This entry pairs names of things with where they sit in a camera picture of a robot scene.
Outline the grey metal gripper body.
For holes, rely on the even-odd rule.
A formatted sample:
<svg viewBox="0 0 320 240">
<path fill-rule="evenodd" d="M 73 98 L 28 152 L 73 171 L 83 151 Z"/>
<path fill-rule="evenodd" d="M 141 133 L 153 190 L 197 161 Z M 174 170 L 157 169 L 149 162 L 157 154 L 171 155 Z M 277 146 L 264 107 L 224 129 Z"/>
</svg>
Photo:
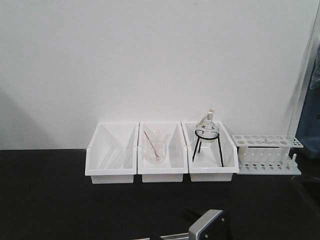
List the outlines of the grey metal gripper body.
<svg viewBox="0 0 320 240">
<path fill-rule="evenodd" d="M 210 209 L 188 229 L 189 240 L 227 240 L 228 212 Z"/>
</svg>

